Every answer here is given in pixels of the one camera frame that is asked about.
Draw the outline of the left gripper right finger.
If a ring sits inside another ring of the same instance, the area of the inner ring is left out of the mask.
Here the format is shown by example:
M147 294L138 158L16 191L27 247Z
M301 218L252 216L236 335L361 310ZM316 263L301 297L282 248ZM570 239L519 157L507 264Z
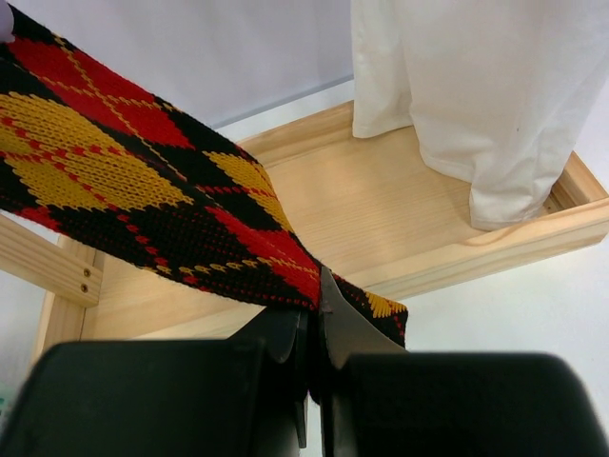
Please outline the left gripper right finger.
M544 353L409 352L321 271L319 404L327 456L604 456L582 382Z

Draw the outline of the red black argyle sock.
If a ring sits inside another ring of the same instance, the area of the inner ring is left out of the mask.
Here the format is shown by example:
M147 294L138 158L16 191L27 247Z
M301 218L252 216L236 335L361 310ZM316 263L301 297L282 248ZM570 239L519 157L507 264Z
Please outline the red black argyle sock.
M1 45L1 207L249 306L314 311L322 263L261 163L13 5Z

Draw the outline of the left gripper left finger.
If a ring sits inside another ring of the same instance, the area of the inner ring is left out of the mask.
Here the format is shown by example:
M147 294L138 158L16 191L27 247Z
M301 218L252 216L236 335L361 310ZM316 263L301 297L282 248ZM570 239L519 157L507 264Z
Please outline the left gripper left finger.
M224 340L64 343L21 389L5 456L296 456L304 311L266 309Z

